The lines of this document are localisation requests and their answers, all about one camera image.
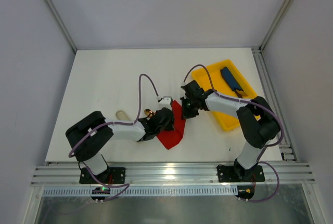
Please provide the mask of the gold spoon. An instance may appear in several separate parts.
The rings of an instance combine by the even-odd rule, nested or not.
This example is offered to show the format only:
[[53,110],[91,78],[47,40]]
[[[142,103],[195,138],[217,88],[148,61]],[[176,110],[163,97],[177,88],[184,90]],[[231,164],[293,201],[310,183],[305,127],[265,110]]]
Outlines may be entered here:
[[151,109],[145,109],[144,114],[146,115],[146,117],[152,117],[155,114],[155,112]]

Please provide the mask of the red paper napkin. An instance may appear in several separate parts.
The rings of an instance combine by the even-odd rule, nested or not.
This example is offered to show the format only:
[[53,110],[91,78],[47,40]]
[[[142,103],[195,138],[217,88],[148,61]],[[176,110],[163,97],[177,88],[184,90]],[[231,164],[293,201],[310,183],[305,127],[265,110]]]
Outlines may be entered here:
[[177,101],[173,101],[171,107],[174,113],[174,130],[164,130],[157,136],[167,150],[178,145],[183,139],[186,123],[186,120],[182,117],[182,106]]

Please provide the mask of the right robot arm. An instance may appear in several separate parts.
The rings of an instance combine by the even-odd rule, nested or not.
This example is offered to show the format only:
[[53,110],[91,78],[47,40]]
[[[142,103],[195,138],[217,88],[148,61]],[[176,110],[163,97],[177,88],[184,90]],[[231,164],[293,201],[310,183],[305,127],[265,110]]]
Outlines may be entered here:
[[201,110],[220,112],[238,119],[245,144],[233,165],[219,165],[219,182],[264,182],[259,159],[269,142],[283,133],[281,122],[266,100],[260,96],[252,100],[227,96],[214,89],[204,90],[196,81],[181,86],[184,119],[199,115]]

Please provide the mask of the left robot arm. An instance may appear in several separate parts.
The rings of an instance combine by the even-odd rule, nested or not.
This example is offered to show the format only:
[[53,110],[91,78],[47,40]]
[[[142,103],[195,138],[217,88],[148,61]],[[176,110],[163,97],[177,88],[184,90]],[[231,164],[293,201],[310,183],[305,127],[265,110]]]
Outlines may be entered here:
[[112,182],[112,169],[100,153],[110,140],[136,142],[154,139],[164,130],[174,129],[174,114],[168,108],[156,111],[152,117],[131,121],[107,122],[100,111],[95,111],[70,127],[65,136],[71,147],[68,157],[83,163],[88,175],[84,177],[103,186]]

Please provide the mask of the yellow plastic bin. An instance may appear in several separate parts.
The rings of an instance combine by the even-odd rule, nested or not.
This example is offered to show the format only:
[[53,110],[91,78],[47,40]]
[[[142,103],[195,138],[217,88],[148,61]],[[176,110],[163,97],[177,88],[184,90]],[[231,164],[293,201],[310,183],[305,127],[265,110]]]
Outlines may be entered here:
[[207,66],[207,70],[213,84],[210,84],[207,72],[203,68],[191,72],[192,78],[204,90],[214,87],[227,96],[247,100],[258,96],[231,60],[226,59],[211,64]]

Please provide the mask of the left controller board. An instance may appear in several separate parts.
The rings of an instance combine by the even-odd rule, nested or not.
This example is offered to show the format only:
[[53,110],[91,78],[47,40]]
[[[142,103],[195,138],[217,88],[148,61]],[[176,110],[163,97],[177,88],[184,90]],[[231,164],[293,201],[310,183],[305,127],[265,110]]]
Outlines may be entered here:
[[110,198],[111,189],[108,187],[97,187],[91,191],[91,198],[95,203],[107,202]]

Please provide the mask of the controller board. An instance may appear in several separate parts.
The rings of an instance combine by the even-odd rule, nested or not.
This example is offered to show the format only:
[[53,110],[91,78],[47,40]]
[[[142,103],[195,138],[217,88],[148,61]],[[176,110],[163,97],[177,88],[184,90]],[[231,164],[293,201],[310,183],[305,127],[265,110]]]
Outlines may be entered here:
[[110,198],[111,189],[108,187],[97,187],[91,191],[91,198],[95,203],[107,202]]
[[255,193],[255,187],[252,185],[237,186],[236,198],[239,201],[249,202]]

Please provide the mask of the right controller board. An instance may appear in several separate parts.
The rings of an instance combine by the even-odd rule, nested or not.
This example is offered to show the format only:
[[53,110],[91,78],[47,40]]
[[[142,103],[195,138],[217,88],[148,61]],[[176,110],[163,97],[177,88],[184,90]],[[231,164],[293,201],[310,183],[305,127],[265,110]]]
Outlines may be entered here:
[[255,193],[255,187],[252,185],[237,186],[236,198],[239,201],[249,202]]

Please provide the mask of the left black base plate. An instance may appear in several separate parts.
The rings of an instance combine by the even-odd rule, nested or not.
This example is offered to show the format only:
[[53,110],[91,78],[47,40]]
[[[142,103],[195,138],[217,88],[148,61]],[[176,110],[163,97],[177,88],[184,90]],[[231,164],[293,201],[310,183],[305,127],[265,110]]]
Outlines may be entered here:
[[[106,171],[95,175],[96,179],[103,184],[124,184],[125,183],[125,167],[109,167]],[[80,173],[80,184],[97,183],[90,175],[87,168],[82,168]]]

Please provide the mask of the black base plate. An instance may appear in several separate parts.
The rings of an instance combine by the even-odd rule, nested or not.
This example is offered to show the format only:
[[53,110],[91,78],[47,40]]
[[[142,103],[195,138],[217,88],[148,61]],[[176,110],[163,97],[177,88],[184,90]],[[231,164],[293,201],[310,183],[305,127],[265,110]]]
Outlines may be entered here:
[[[125,183],[125,167],[109,167],[106,171],[95,175],[96,179],[103,184],[124,184]],[[97,183],[90,175],[87,168],[82,168],[80,173],[80,184]]]
[[218,165],[216,167],[219,182],[264,182],[265,175],[263,168],[256,165],[251,169],[245,170],[241,166]]

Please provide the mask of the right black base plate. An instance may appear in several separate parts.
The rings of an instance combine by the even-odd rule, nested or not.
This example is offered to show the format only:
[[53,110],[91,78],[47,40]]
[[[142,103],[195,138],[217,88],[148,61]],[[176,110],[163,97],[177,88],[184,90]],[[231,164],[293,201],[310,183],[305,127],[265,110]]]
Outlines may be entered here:
[[245,170],[241,166],[218,165],[216,167],[219,182],[264,182],[265,175],[263,168],[256,165],[251,169]]

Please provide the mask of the right side aluminium rail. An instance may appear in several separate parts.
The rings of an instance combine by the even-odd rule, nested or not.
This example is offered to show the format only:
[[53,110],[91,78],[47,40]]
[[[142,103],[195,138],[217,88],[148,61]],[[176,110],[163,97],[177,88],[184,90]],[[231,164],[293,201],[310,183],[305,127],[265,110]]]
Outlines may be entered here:
[[284,137],[281,140],[279,146],[279,149],[282,153],[282,158],[286,162],[298,162],[293,144],[292,144],[292,138],[290,136],[290,133],[287,129],[286,122],[283,116],[283,113],[281,111],[281,107],[278,102],[278,97],[273,85],[273,81],[271,79],[268,67],[266,65],[266,62],[264,60],[264,56],[261,52],[261,50],[258,47],[252,47],[251,48],[252,55],[255,61],[255,65],[257,67],[257,71],[260,77],[260,81],[263,87],[264,95],[266,97],[266,100],[272,110],[276,113],[279,120],[282,123],[283,129],[284,129]]

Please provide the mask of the aluminium mounting rail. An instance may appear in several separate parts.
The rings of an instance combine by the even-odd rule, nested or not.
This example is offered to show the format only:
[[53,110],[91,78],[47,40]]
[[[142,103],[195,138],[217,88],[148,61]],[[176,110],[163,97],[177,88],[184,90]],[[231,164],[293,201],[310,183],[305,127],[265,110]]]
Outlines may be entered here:
[[[111,167],[125,168],[125,182],[136,185],[216,185],[219,162],[198,163],[110,163]],[[277,171],[280,183],[315,183],[315,176],[308,163],[269,161],[261,163],[266,184],[274,184]],[[31,186],[76,186],[80,169],[77,163],[50,163],[36,167]]]

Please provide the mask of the right aluminium frame post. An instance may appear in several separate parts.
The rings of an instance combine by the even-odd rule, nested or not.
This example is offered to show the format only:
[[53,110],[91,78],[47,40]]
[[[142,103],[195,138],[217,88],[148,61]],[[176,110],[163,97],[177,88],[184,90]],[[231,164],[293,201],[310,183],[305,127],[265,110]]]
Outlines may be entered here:
[[275,15],[270,27],[259,46],[259,51],[263,52],[266,46],[268,45],[269,41],[271,40],[272,36],[276,32],[278,26],[281,24],[282,20],[284,19],[285,15],[287,14],[289,8],[291,7],[294,0],[283,0],[281,6],[278,9],[277,14]]

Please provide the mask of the aluminium frame post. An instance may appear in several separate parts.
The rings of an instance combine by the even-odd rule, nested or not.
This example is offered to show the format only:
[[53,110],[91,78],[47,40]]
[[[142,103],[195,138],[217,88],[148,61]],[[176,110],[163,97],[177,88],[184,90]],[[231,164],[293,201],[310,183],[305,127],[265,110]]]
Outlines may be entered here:
[[70,46],[71,50],[76,54],[77,53],[77,46],[72,39],[66,25],[64,24],[55,4],[52,0],[43,0],[46,7],[48,8],[49,12],[51,13],[53,19],[57,23],[62,35],[64,36],[65,40],[67,41],[68,45]]
[[270,27],[259,46],[259,51],[263,52],[266,46],[268,45],[269,41],[271,40],[272,36],[276,32],[278,26],[281,24],[282,20],[284,19],[285,15],[287,14],[289,8],[291,7],[294,0],[283,0],[281,6],[278,9],[277,14],[275,15]]

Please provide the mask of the left aluminium frame post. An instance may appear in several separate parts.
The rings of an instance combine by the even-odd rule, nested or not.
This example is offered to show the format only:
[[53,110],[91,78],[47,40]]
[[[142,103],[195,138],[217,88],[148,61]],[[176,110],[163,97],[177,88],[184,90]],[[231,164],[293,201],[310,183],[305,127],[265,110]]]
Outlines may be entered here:
[[53,19],[57,23],[62,35],[64,36],[65,40],[67,41],[68,45],[70,46],[71,50],[76,54],[77,53],[77,46],[72,39],[66,25],[64,24],[55,4],[52,0],[43,0],[46,7],[48,8],[49,12],[51,13]]

